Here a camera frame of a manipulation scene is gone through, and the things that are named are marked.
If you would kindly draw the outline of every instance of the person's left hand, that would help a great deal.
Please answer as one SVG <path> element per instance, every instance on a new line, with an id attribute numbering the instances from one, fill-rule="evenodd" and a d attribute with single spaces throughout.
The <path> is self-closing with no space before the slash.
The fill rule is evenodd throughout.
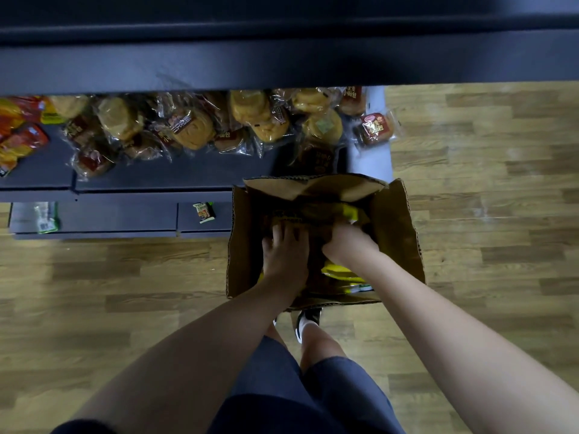
<path id="1" fill-rule="evenodd" d="M 310 242 L 308 231 L 286 224 L 272 228 L 273 240 L 264 238 L 264 276 L 274 278 L 300 292 L 308 278 Z"/>

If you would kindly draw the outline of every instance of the black sneaker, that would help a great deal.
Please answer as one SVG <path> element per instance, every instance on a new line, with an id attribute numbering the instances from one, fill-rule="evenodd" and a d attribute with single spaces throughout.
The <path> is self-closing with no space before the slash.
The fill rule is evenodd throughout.
<path id="1" fill-rule="evenodd" d="M 298 343 L 302 343 L 302 336 L 299 332 L 299 324 L 305 318 L 307 320 L 315 322 L 318 326 L 320 325 L 320 316 L 322 314 L 322 308 L 306 309 L 301 311 L 293 324 L 295 330 L 295 336 L 298 339 Z"/>

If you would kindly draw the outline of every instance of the shorts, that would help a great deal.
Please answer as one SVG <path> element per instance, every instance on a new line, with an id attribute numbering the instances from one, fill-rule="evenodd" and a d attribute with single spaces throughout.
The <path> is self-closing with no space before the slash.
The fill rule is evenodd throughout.
<path id="1" fill-rule="evenodd" d="M 330 357 L 302 374 L 291 353 L 269 337 L 262 339 L 230 395 L 243 394 L 276 396 L 327 411 L 349 430 L 366 425 L 404 433 L 384 392 L 354 361 Z"/>

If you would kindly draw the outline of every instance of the wooden floor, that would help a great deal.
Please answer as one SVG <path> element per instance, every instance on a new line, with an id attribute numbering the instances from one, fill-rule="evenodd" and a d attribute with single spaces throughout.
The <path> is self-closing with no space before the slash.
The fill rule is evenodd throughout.
<path id="1" fill-rule="evenodd" d="M 430 286 L 579 388 L 579 83 L 398 86 L 387 98 Z M 225 301 L 226 262 L 222 240 L 1 236 L 0 433 L 47 432 Z M 298 355 L 289 319 L 278 327 Z M 328 308 L 322 327 L 409 434 L 468 432 L 381 305 Z"/>

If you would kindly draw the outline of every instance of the hand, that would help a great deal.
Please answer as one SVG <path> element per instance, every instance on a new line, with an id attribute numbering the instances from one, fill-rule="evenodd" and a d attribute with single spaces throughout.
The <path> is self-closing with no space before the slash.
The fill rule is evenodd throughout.
<path id="1" fill-rule="evenodd" d="M 310 242 L 307 230 L 300 228 L 297 231 L 296 239 L 296 228 L 292 224 L 287 224 L 285 230 L 281 229 L 281 225 L 274 225 L 273 240 L 264 238 L 262 246 L 264 275 L 301 291 L 308 278 Z"/>
<path id="2" fill-rule="evenodd" d="M 346 223 L 339 223 L 332 230 L 332 240 L 322 247 L 324 255 L 336 265 L 353 271 L 356 262 L 370 251 L 378 251 L 378 245 L 370 236 Z"/>

